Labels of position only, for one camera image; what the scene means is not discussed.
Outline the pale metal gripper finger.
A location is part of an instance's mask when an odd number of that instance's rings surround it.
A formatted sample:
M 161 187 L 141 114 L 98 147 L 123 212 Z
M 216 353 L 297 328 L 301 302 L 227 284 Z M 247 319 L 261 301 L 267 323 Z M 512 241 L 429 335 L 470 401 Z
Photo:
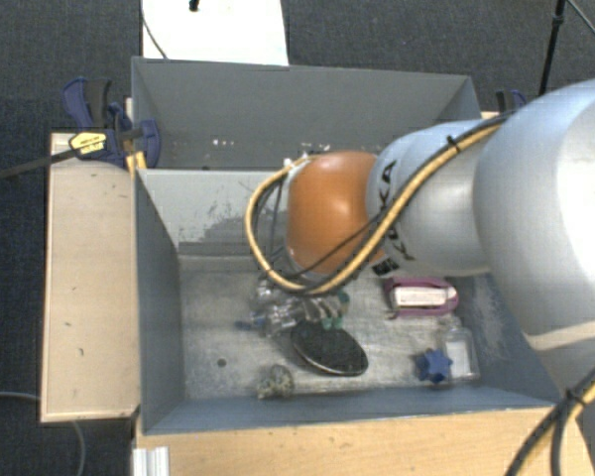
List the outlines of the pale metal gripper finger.
M 287 312 L 267 311 L 257 315 L 257 326 L 266 337 L 275 337 L 293 329 L 298 319 Z
M 290 295 L 268 284 L 257 285 L 250 299 L 252 311 L 281 310 L 286 309 L 290 304 Z

